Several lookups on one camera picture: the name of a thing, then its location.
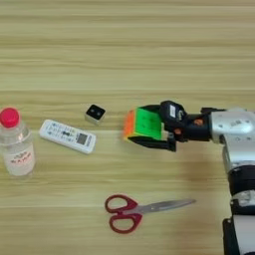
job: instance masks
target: scissors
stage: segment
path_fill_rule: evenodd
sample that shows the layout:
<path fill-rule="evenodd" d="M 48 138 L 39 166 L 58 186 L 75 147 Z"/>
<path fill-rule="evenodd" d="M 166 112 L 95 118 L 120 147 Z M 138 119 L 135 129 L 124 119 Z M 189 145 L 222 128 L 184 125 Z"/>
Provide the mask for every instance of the scissors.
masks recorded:
<path fill-rule="evenodd" d="M 122 199 L 127 203 L 127 205 L 123 207 L 119 207 L 119 208 L 111 208 L 109 204 L 110 202 L 113 202 L 113 200 L 115 199 Z M 105 208 L 107 212 L 117 214 L 110 218 L 109 224 L 112 230 L 114 230 L 114 232 L 119 234 L 129 234 L 136 230 L 136 228 L 140 224 L 142 216 L 146 213 L 170 210 L 170 209 L 182 207 L 194 202 L 195 202 L 194 199 L 183 199 L 183 200 L 162 201 L 159 203 L 152 203 L 149 205 L 138 205 L 131 198 L 125 195 L 116 194 L 116 195 L 110 196 L 106 200 Z M 115 223 L 117 223 L 117 221 L 127 220 L 127 219 L 132 221 L 132 226 L 129 229 L 122 230 L 115 226 Z"/>

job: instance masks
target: scissors blade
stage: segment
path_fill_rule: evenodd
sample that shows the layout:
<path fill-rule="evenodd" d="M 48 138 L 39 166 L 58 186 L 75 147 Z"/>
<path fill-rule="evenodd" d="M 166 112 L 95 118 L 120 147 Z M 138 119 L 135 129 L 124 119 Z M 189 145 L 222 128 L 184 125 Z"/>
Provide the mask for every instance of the scissors blade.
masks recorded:
<path fill-rule="evenodd" d="M 182 199 L 182 200 L 163 201 L 160 203 L 152 203 L 149 205 L 137 207 L 136 212 L 140 214 L 146 214 L 146 213 L 156 212 L 156 211 L 171 210 L 174 208 L 179 208 L 179 207 L 194 203 L 195 201 L 196 200 L 194 199 Z"/>

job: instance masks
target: red scissors handle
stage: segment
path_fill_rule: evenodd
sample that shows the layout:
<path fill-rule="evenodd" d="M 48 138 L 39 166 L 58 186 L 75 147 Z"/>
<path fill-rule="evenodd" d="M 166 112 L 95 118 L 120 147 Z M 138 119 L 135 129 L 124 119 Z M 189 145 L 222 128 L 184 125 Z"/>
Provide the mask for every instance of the red scissors handle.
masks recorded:
<path fill-rule="evenodd" d="M 111 208 L 109 206 L 109 203 L 116 198 L 120 198 L 120 199 L 124 200 L 127 203 L 127 205 L 123 206 L 123 207 L 119 207 L 119 208 Z M 135 201 L 133 201 L 131 198 L 129 198 L 128 196 L 125 196 L 125 195 L 120 195 L 120 194 L 110 196 L 107 199 L 106 204 L 105 204 L 107 212 L 117 213 L 118 215 L 123 214 L 124 211 L 135 209 L 137 206 L 138 206 L 138 204 Z"/>
<path fill-rule="evenodd" d="M 123 207 L 119 207 L 119 208 L 111 208 L 109 206 L 110 202 L 117 198 L 124 200 L 127 203 L 127 205 L 123 206 Z M 133 232 L 138 227 L 138 225 L 142 219 L 142 215 L 138 214 L 138 213 L 128 214 L 129 210 L 135 209 L 137 206 L 138 206 L 138 204 L 135 201 L 133 201 L 131 198 L 129 198 L 125 195 L 116 194 L 116 195 L 110 196 L 107 199 L 106 204 L 105 204 L 106 211 L 109 213 L 117 214 L 117 215 L 111 217 L 111 219 L 110 219 L 110 226 L 114 230 L 114 232 L 119 233 L 119 234 L 128 234 L 128 233 Z M 122 230 L 122 229 L 118 229 L 115 227 L 115 223 L 117 223 L 117 221 L 125 220 L 125 219 L 130 219 L 132 221 L 131 228 Z"/>
<path fill-rule="evenodd" d="M 118 220 L 125 220 L 125 219 L 130 219 L 132 221 L 132 227 L 129 229 L 118 229 L 115 227 L 115 222 Z M 118 234 L 129 234 L 136 230 L 138 227 L 140 221 L 142 219 L 142 216 L 138 213 L 133 213 L 133 214 L 127 214 L 127 215 L 116 215 L 110 218 L 110 226 L 114 230 L 114 232 Z"/>

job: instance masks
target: bottle label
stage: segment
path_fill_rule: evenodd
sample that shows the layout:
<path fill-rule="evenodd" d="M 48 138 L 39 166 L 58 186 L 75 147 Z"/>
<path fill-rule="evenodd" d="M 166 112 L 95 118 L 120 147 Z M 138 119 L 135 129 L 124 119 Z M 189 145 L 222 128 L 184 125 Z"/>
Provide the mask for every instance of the bottle label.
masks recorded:
<path fill-rule="evenodd" d="M 4 154 L 4 162 L 11 174 L 24 175 L 29 173 L 35 165 L 35 152 L 31 144 L 29 147 L 15 154 Z"/>

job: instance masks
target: plastic water bottle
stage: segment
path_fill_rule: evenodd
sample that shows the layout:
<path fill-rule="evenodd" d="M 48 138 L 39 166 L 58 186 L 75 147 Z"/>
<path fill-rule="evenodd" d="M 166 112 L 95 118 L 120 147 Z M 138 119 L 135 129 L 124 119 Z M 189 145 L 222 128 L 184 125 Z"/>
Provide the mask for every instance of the plastic water bottle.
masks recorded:
<path fill-rule="evenodd" d="M 35 166 L 32 136 L 16 109 L 0 113 L 0 148 L 7 170 L 16 176 L 30 173 Z"/>

